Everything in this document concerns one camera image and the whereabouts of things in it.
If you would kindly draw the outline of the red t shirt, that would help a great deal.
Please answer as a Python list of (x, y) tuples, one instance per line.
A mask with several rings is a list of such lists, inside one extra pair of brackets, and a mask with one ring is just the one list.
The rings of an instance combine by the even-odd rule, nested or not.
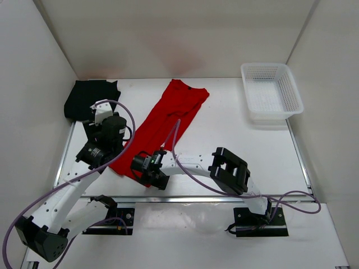
[(141, 151), (152, 154), (164, 145), (165, 150), (172, 149), (173, 139), (170, 131), (176, 121), (181, 120), (176, 140), (179, 140), (200, 110), (202, 104), (210, 96), (206, 89), (196, 89), (181, 80), (172, 79), (161, 99), (152, 108), (147, 118), (136, 130), (134, 140), (129, 149), (109, 167), (118, 175), (127, 176), (135, 181), (142, 176), (132, 172), (130, 165), (135, 155)]

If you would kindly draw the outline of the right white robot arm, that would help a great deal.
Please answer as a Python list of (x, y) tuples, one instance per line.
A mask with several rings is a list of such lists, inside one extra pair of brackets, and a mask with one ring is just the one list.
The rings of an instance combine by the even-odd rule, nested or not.
[(258, 224), (268, 223), (273, 215), (271, 202), (251, 179), (247, 162), (224, 147), (210, 155), (177, 155), (163, 149), (152, 155), (138, 154), (132, 159), (130, 170), (141, 174), (136, 177), (139, 183), (160, 190), (166, 188), (173, 175), (210, 178), (224, 195), (244, 199)]

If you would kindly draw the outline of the black t shirt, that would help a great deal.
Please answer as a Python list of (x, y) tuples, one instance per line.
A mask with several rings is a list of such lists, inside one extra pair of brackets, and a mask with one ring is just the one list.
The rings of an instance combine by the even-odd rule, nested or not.
[(64, 104), (65, 118), (80, 122), (94, 120), (90, 108), (93, 104), (105, 99), (118, 101), (120, 96), (117, 81), (77, 80)]

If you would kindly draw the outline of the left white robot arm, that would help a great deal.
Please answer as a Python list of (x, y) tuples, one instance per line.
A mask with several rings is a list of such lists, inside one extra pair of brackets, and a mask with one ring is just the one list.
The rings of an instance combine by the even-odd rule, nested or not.
[(90, 198), (82, 209), (71, 210), (123, 150), (127, 121), (114, 113), (101, 123), (87, 120), (83, 127), (88, 140), (63, 179), (67, 185), (51, 194), (31, 216), (22, 216), (15, 223), (21, 241), (47, 262), (57, 260), (69, 242), (93, 224), (119, 219), (117, 203), (103, 194)]

